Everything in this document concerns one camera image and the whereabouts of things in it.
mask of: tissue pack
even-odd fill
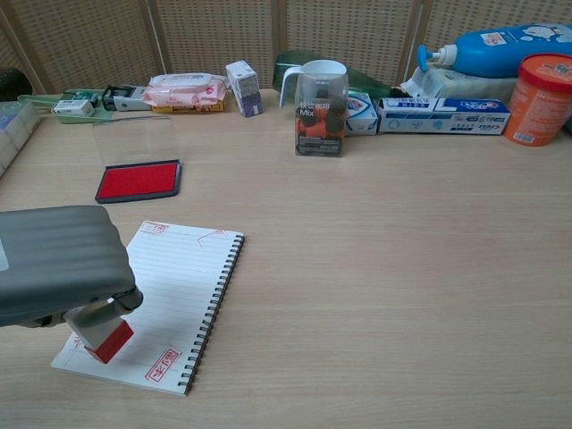
[[[39,116],[29,101],[0,103],[0,176],[18,155],[39,124]]]
[[[517,78],[480,78],[428,64],[425,72],[417,67],[401,87],[412,97],[495,98],[508,104],[516,84]]]

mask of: cardboard box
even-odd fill
[[[152,105],[154,114],[213,114],[226,111],[227,97],[214,105]]]
[[[372,99],[367,93],[349,92],[347,136],[374,136],[377,134],[379,116]]]
[[[232,92],[239,105],[240,113],[245,117],[262,113],[262,97],[258,86],[257,73],[246,61],[237,61],[226,66],[226,74],[231,83]]]
[[[501,135],[509,109],[499,100],[382,98],[379,133],[420,132]]]

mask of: gray robot arm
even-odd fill
[[[97,309],[86,322],[98,324],[128,314],[142,300],[103,207],[0,213],[0,326],[54,326],[66,311],[92,304]]]

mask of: wooden table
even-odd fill
[[[293,113],[173,117],[176,198],[109,205],[248,241],[185,399],[53,370],[66,325],[0,329],[0,427],[572,425],[572,140],[385,135],[294,155]],[[95,204],[91,125],[42,121],[0,207]]]

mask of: green bottle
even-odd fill
[[[306,49],[293,49],[290,51],[283,51],[276,57],[274,63],[274,75],[272,79],[272,86],[278,92],[282,89],[282,79],[284,72],[290,67],[304,65],[314,60],[329,60],[325,56],[316,54],[315,52]],[[370,78],[361,71],[354,70],[348,67],[349,89],[357,92],[366,92],[372,98],[377,100],[385,97],[409,97],[409,95],[398,88],[392,88],[385,85],[378,80]],[[296,82],[292,82],[287,89],[286,97],[288,100],[293,101],[296,95]]]

